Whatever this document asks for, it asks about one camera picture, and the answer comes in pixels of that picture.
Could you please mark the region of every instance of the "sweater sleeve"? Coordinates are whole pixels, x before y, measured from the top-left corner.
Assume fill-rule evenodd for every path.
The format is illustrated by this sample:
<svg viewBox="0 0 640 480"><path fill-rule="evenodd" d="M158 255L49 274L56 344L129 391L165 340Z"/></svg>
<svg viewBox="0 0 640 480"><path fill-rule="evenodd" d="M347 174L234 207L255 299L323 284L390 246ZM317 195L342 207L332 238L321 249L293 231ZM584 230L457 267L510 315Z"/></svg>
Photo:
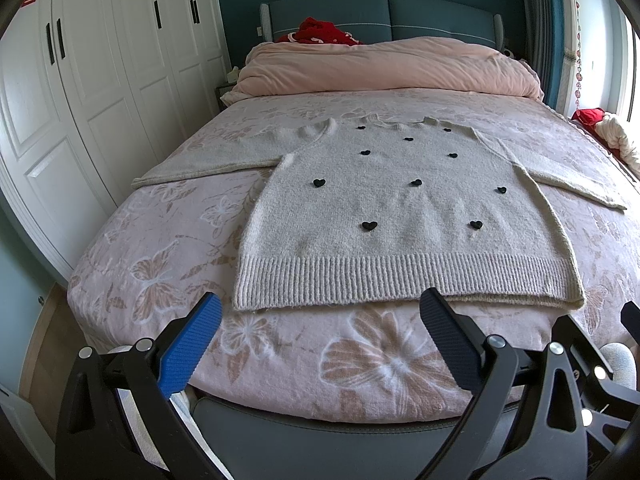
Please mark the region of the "sweater sleeve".
<svg viewBox="0 0 640 480"><path fill-rule="evenodd" d="M197 150L183 149L134 179L131 187L277 166L284 155L333 133L336 126L334 119L328 119L302 128L268 129L252 137L215 142Z"/></svg>
<svg viewBox="0 0 640 480"><path fill-rule="evenodd" d="M512 142L507 145L495 137L483 137L493 149L497 149L498 144L501 147L499 151L523 166L537 183L571 191L612 209L626 209L622 197L598 181Z"/></svg>

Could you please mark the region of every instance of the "red cloth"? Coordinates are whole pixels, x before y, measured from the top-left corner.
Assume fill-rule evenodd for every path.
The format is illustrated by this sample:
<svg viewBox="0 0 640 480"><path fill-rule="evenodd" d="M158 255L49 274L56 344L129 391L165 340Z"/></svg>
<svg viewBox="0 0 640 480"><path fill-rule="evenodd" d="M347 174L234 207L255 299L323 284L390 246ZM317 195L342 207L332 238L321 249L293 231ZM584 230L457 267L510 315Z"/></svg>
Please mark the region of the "red cloth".
<svg viewBox="0 0 640 480"><path fill-rule="evenodd" d="M625 162L620 157L620 150L607 146L607 143L598 135L596 131L596 124L604 118L604 110L602 108L585 108L584 110L576 110L571 118L572 120L580 121L580 124L584 126L584 129L591 134L591 137L596 139L600 143L600 145L609 153L611 153L611 155L613 155L617 160L625 164Z"/></svg>
<svg viewBox="0 0 640 480"><path fill-rule="evenodd" d="M594 126L604 118L604 110L602 108L585 108L584 110L576 110L572 120L580 121L580 124L588 129L591 133L595 133Z"/></svg>
<svg viewBox="0 0 640 480"><path fill-rule="evenodd" d="M361 41L354 40L350 33L343 32L331 22L319 22L312 17L300 23L297 32L285 34L278 38L276 43L331 43L342 45L360 45Z"/></svg>

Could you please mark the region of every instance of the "blue upholstered headboard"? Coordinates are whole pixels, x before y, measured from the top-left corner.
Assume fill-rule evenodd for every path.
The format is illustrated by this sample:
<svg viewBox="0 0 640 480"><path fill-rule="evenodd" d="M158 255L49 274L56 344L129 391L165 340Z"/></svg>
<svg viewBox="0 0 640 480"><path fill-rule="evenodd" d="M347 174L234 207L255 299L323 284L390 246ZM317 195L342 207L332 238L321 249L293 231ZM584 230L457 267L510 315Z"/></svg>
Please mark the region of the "blue upholstered headboard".
<svg viewBox="0 0 640 480"><path fill-rule="evenodd" d="M502 50L504 27L492 15L444 0L277 0L260 5L262 35L273 41L307 17L335 23L364 43L416 36L456 38Z"/></svg>

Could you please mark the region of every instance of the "black door handle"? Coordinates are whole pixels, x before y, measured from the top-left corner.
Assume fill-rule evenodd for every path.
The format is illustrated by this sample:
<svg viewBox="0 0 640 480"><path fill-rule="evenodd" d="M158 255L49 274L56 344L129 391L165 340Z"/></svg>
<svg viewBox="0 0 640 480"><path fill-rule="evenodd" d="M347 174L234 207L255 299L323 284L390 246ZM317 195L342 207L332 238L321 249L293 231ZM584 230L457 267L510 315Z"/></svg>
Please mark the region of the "black door handle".
<svg viewBox="0 0 640 480"><path fill-rule="evenodd" d="M196 8L193 5L193 0L189 0L189 3L191 4L191 17L193 18L193 23L197 23L196 22Z"/></svg>
<svg viewBox="0 0 640 480"><path fill-rule="evenodd" d="M56 57L53 55L53 44L51 43L51 24L47 23L47 46L49 47L49 60L51 64L56 62Z"/></svg>
<svg viewBox="0 0 640 480"><path fill-rule="evenodd" d="M56 27L58 28L58 43L60 44L60 57L65 59L65 44L62 42L62 24L60 23L60 18L58 18L56 22Z"/></svg>
<svg viewBox="0 0 640 480"><path fill-rule="evenodd" d="M160 21L160 11L158 10L158 0L154 1L154 9L156 10L156 22L158 23L158 28L162 28L162 22Z"/></svg>
<svg viewBox="0 0 640 480"><path fill-rule="evenodd" d="M200 23L200 13L198 12L198 1L193 1L193 8L196 10L196 23Z"/></svg>

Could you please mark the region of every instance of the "white wardrobe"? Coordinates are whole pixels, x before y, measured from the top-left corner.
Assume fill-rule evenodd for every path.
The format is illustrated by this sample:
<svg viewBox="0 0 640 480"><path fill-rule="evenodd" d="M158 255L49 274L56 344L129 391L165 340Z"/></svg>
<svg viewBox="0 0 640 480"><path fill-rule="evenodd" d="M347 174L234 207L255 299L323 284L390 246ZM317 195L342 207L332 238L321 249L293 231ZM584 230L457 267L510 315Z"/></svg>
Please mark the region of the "white wardrobe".
<svg viewBox="0 0 640 480"><path fill-rule="evenodd" d="M0 40L0 189L62 276L218 113L218 0L25 0Z"/></svg>

